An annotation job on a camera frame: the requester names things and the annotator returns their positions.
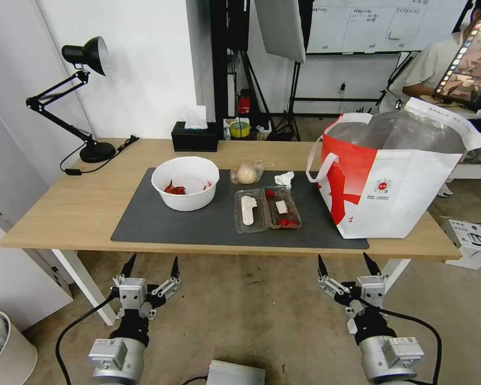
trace robotic arm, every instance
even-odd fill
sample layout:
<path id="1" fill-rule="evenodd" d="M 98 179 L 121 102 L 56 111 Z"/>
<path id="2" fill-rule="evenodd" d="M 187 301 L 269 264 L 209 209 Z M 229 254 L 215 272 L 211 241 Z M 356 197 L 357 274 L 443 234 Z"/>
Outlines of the robotic arm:
<path id="1" fill-rule="evenodd" d="M 345 306 L 349 317 L 348 329 L 354 334 L 356 344 L 360 347 L 363 371 L 370 383 L 388 385 L 420 383 L 408 380 L 417 376 L 414 366 L 422 359 L 424 351 L 415 337 L 397 337 L 395 331 L 388 327 L 382 312 L 392 315 L 397 313 L 381 309 L 385 296 L 385 282 L 378 265 L 367 254 L 364 253 L 363 256 L 370 275 L 358 277 L 356 281 L 340 283 L 328 275 L 324 261 L 319 255 L 317 285 L 335 302 Z M 433 384 L 436 384 L 437 380 L 436 369 Z"/>
<path id="2" fill-rule="evenodd" d="M 147 284 L 144 278 L 130 278 L 135 255 L 115 275 L 113 291 L 118 293 L 121 309 L 119 327 L 109 338 L 98 338 L 92 345 L 89 358 L 95 366 L 93 379 L 101 384 L 138 384 L 144 368 L 144 349 L 150 341 L 148 323 L 156 309 L 180 288 L 178 257 L 175 257 L 171 275 L 163 284 Z"/>

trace lamp base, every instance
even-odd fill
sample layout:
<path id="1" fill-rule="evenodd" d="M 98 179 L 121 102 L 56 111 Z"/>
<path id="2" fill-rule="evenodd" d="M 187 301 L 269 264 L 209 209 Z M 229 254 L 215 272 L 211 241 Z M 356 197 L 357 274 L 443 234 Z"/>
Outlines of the lamp base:
<path id="1" fill-rule="evenodd" d="M 106 142 L 87 142 L 80 151 L 80 159 L 86 163 L 99 163 L 111 159 L 116 154 L 113 145 Z"/>

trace monitor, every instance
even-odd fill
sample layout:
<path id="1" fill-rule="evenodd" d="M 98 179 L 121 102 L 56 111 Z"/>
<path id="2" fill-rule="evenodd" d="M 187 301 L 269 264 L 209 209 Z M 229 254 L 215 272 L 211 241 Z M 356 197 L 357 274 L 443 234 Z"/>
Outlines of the monitor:
<path id="1" fill-rule="evenodd" d="M 433 96 L 481 109 L 481 18 L 463 41 Z"/>

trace desk lamp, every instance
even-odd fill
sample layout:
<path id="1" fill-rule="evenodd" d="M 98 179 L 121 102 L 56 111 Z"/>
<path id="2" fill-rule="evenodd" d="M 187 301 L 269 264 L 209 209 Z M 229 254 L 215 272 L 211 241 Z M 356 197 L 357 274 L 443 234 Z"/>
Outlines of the desk lamp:
<path id="1" fill-rule="evenodd" d="M 86 44 L 84 44 L 83 47 L 78 45 L 65 45 L 62 49 L 62 54 L 64 59 L 68 63 L 73 64 L 78 71 L 66 80 L 63 80 L 39 95 L 28 98 L 27 107 L 41 114 L 45 118 L 50 119 L 55 124 L 61 126 L 63 129 L 83 140 L 86 146 L 80 151 L 80 158 L 84 162 L 98 163 L 109 160 L 114 157 L 116 153 L 116 149 L 113 145 L 105 142 L 97 142 L 92 138 L 92 133 L 66 123 L 45 109 L 50 103 L 55 102 L 63 96 L 87 84 L 90 72 L 86 71 L 84 65 L 89 66 L 92 70 L 100 75 L 107 75 L 108 54 L 105 41 L 101 36 L 97 36 L 89 40 Z M 51 92 L 65 85 L 66 83 L 71 82 L 73 79 L 80 80 L 80 83 L 65 91 L 51 94 Z"/>

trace lamp shade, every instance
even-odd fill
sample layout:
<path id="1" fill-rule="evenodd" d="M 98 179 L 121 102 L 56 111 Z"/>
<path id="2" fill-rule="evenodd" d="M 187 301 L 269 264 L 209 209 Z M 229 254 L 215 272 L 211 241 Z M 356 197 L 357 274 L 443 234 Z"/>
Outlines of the lamp shade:
<path id="1" fill-rule="evenodd" d="M 88 65 L 100 75 L 108 74 L 108 52 L 101 36 L 93 37 L 84 46 L 65 45 L 62 49 L 63 58 L 73 65 Z"/>

